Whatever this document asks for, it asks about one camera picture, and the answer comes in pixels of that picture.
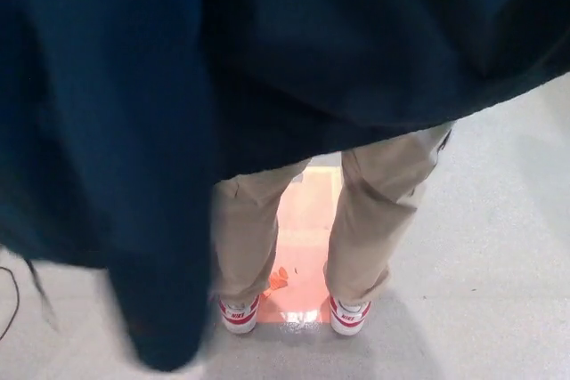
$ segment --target khaki pants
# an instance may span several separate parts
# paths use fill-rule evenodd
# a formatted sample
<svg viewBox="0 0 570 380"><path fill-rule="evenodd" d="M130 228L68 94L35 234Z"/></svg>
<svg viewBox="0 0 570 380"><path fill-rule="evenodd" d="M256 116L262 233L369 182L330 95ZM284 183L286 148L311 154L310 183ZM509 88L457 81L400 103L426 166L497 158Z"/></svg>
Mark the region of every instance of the khaki pants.
<svg viewBox="0 0 570 380"><path fill-rule="evenodd" d="M343 189L332 226L325 279L346 304L377 297L388 259L418 209L424 181L437 164L452 123L342 153ZM309 160L216 186L216 292L249 303L268 287L277 245L277 208Z"/></svg>

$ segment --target orange square on floor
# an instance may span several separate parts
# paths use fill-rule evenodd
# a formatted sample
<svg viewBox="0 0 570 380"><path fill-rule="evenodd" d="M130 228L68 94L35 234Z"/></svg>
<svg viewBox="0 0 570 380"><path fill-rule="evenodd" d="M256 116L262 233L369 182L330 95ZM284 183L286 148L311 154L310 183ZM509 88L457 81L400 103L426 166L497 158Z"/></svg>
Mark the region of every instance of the orange square on floor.
<svg viewBox="0 0 570 380"><path fill-rule="evenodd" d="M329 322L322 268L341 188L339 167L308 167L287 188L279 207L279 240L271 286L259 322Z"/></svg>

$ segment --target white sneaker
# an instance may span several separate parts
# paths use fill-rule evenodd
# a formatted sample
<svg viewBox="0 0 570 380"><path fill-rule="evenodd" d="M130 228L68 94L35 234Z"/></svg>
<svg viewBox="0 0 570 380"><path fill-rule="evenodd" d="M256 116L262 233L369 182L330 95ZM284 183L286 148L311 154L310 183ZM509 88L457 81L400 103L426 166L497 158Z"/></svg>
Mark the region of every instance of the white sneaker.
<svg viewBox="0 0 570 380"><path fill-rule="evenodd" d="M336 333L342 336L354 336L362 329L362 325L370 309L371 302L349 306L331 297L330 326Z"/></svg>
<svg viewBox="0 0 570 380"><path fill-rule="evenodd" d="M219 301L224 326L233 334L247 334L257 323L259 295L252 304L226 304Z"/></svg>

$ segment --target floor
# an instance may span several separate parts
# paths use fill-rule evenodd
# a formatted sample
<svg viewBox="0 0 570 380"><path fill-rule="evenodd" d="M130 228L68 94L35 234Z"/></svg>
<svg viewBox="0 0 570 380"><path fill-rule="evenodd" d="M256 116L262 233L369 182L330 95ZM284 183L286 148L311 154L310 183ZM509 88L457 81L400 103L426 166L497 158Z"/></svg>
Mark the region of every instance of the floor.
<svg viewBox="0 0 570 380"><path fill-rule="evenodd" d="M218 328L193 366L159 376L136 368L113 334L101 278L42 268L56 332L22 263L1 254L22 302L0 343L0 380L570 378L566 88L570 76L458 123L392 262L391 286L359 336L337 338L326 319L269 313L245 338ZM311 171L333 177L337 165L319 158ZM0 272L0 326L13 306Z"/></svg>

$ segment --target wire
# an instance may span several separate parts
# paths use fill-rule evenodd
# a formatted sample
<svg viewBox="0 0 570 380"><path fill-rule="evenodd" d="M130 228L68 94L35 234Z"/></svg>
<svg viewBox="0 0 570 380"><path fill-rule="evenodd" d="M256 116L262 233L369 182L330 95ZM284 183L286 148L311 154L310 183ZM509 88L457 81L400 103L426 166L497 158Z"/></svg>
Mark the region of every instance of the wire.
<svg viewBox="0 0 570 380"><path fill-rule="evenodd" d="M18 287L18 281L16 281L14 273L10 269L8 269L7 267L0 266L0 271L5 271L10 275L10 277L12 278L12 282L14 284L14 289L16 290L16 308L14 309L12 317L8 321L8 325L4 329L4 332L0 335L0 341L2 341L2 339L6 336L6 334L8 334L8 331L10 330L14 320L16 319L16 315L18 315L18 311L20 310L20 288Z"/></svg>

